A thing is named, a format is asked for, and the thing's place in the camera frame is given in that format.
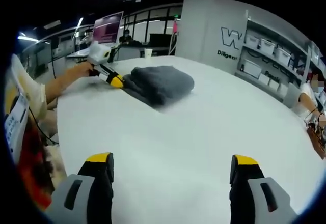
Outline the person's left hand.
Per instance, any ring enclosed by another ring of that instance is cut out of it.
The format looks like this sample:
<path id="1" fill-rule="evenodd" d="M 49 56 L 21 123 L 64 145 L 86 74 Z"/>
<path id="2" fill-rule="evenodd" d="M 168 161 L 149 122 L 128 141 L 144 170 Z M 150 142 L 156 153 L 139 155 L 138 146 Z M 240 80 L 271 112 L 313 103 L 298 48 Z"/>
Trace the person's left hand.
<path id="1" fill-rule="evenodd" d="M 99 72 L 94 69 L 94 65 L 89 62 L 82 62 L 75 67 L 78 78 L 98 76 Z"/>

